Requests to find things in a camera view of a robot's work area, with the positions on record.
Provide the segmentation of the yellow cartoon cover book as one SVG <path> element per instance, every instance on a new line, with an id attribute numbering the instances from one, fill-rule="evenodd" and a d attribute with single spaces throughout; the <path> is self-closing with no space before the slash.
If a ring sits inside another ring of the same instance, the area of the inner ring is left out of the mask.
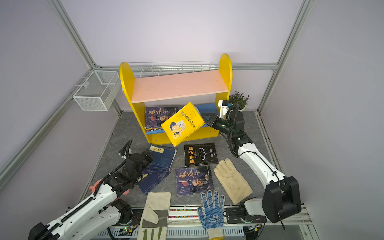
<path id="1" fill-rule="evenodd" d="M 147 135 L 160 134 L 160 133 L 164 133 L 164 132 L 165 131 L 162 128 L 146 130 Z"/>

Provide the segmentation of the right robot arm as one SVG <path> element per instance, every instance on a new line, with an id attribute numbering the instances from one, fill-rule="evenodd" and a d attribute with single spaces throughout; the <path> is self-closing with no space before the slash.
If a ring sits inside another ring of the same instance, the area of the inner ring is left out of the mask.
<path id="1" fill-rule="evenodd" d="M 252 216 L 265 216 L 277 223 L 302 211 L 300 187 L 294 177 L 287 177 L 275 168 L 257 149 L 245 133 L 245 120 L 239 105 L 227 100 L 218 102 L 219 114 L 203 113 L 206 124 L 219 131 L 234 157 L 248 164 L 261 181 L 264 194 L 261 199 L 243 197 L 237 203 L 244 221 Z"/>

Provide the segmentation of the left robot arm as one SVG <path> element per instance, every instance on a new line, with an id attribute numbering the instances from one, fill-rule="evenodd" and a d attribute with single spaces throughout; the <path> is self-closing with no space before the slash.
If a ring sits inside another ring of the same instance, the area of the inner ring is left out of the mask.
<path id="1" fill-rule="evenodd" d="M 132 207 L 120 197 L 143 178 L 143 170 L 154 160 L 149 150 L 130 153 L 132 140 L 120 150 L 123 162 L 104 176 L 94 192 L 74 208 L 44 225 L 30 230 L 30 240 L 90 240 L 115 224 L 130 223 Z"/>

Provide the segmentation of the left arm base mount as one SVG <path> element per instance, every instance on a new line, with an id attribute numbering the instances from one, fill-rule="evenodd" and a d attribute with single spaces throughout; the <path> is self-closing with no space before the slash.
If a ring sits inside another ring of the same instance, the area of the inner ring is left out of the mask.
<path id="1" fill-rule="evenodd" d="M 142 209 L 133 209 L 130 220 L 123 220 L 114 226 L 108 227 L 108 235 L 111 240 L 123 240 L 136 238 L 138 235 L 137 229 L 139 228 L 141 217 L 143 214 Z"/>

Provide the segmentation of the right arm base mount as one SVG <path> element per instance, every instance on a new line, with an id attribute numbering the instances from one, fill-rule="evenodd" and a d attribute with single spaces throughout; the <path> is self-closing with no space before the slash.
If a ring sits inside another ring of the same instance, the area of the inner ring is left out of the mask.
<path id="1" fill-rule="evenodd" d="M 225 208 L 223 215 L 228 224 L 264 224 L 267 222 L 265 216 L 251 216 L 241 206 Z"/>

